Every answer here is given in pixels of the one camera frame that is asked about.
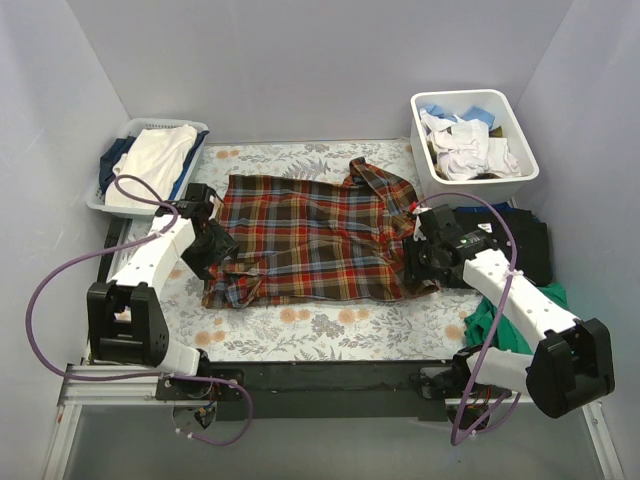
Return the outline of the plaid long sleeve shirt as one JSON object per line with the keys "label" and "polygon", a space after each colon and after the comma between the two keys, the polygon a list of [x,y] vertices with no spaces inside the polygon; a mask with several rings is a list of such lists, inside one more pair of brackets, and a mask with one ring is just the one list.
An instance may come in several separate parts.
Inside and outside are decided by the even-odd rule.
{"label": "plaid long sleeve shirt", "polygon": [[417,200],[405,179],[356,158],[340,184],[232,175],[219,224],[236,258],[210,267],[206,308],[305,300],[394,302],[437,291],[405,277]]}

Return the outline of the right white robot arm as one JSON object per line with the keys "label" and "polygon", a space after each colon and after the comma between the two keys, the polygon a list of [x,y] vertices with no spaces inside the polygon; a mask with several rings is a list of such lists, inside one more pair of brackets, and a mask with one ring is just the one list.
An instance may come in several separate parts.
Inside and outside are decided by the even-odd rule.
{"label": "right white robot arm", "polygon": [[610,332],[599,319],[581,320],[555,304],[511,265],[488,232],[465,232],[449,207],[415,207],[411,215],[415,230],[403,241],[407,278],[475,289],[531,350],[468,346],[448,369],[423,376],[429,392],[471,398],[492,386],[525,394],[559,418],[614,391]]}

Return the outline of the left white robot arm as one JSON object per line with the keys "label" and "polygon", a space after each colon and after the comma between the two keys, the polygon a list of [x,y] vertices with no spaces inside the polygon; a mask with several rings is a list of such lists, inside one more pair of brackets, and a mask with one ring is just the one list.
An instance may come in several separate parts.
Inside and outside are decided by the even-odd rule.
{"label": "left white robot arm", "polygon": [[177,374],[178,387],[193,400],[211,392],[213,377],[200,367],[199,350],[170,337],[160,294],[180,260],[209,281],[213,267],[237,257],[239,246],[213,218],[216,197],[205,184],[189,184],[183,199],[156,211],[149,231],[154,239],[109,282],[96,282],[87,292],[93,357]]}

